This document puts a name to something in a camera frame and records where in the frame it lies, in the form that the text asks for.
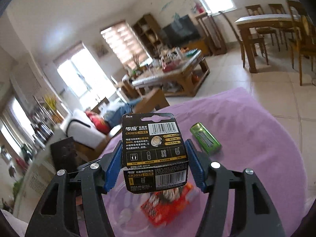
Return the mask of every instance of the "television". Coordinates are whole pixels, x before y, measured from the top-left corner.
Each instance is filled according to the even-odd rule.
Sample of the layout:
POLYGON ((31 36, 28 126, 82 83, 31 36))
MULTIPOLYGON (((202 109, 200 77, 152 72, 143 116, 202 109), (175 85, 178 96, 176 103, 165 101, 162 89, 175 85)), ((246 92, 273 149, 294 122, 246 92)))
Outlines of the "television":
POLYGON ((188 15, 164 27, 161 36, 172 47, 182 47, 190 41, 201 38, 196 26, 188 15))

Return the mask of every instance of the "black box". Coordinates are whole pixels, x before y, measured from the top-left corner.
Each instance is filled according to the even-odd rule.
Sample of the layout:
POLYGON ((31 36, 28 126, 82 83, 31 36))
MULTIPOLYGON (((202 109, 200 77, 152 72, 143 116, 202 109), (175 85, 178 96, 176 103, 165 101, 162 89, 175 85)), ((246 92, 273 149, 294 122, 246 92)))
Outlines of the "black box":
POLYGON ((128 191, 163 191, 186 184, 189 160, 173 114, 125 114, 122 134, 122 163, 128 191), (158 120, 168 119, 142 120, 154 115, 158 120))

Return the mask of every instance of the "metal pin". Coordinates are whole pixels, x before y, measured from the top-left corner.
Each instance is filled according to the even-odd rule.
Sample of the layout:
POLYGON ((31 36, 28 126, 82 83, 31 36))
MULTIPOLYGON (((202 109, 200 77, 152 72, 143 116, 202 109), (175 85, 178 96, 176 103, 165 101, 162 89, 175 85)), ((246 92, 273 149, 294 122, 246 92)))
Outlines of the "metal pin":
POLYGON ((221 165, 220 165, 220 163, 218 163, 218 162, 212 162, 212 163, 211 163, 211 167, 212 167, 212 168, 220 168, 221 165))
POLYGON ((246 172, 246 174, 248 174, 248 175, 253 175, 253 170, 250 169, 250 168, 246 168, 246 169, 245 169, 245 172, 246 172))
POLYGON ((66 173, 66 171, 64 170, 64 169, 61 169, 61 170, 59 170, 58 172, 57 172, 57 175, 58 176, 62 176, 62 175, 64 175, 66 173))
POLYGON ((91 169, 97 169, 97 168, 99 168, 99 164, 98 163, 93 163, 93 164, 90 165, 90 168, 91 169))

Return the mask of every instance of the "barcode number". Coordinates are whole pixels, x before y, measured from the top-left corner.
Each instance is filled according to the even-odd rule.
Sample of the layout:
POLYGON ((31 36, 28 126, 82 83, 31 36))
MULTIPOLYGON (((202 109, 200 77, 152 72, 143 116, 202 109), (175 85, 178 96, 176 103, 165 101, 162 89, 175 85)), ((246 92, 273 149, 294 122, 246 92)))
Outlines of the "barcode number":
POLYGON ((185 182, 185 177, 186 170, 171 174, 156 175, 156 188, 174 185, 177 183, 183 183, 185 182))
POLYGON ((179 133, 175 122, 148 124, 149 135, 179 133))

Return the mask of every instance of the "pink cloth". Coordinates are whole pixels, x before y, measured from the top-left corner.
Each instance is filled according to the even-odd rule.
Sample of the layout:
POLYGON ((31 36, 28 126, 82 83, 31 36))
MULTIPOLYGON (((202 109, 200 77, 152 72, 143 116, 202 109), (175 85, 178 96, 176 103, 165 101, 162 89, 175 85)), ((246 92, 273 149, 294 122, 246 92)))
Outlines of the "pink cloth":
MULTIPOLYGON (((252 168, 269 193, 286 236, 297 229, 304 217, 307 188, 301 154, 283 126, 244 89, 184 102, 159 112, 175 115, 184 140, 191 138, 194 141, 190 127, 201 122, 222 144, 222 151, 211 159, 230 170, 241 172, 247 167, 252 168)), ((121 135, 114 138, 102 155, 112 152, 121 138, 121 135)), ((191 172, 188 180, 194 183, 191 172)), ((199 192, 198 197, 173 222, 159 229, 152 227, 139 211, 146 194, 127 192, 122 174, 115 188, 103 199, 116 236, 190 237, 197 232, 207 195, 199 192)), ((223 236, 230 233, 232 205, 233 197, 230 197, 223 236)))

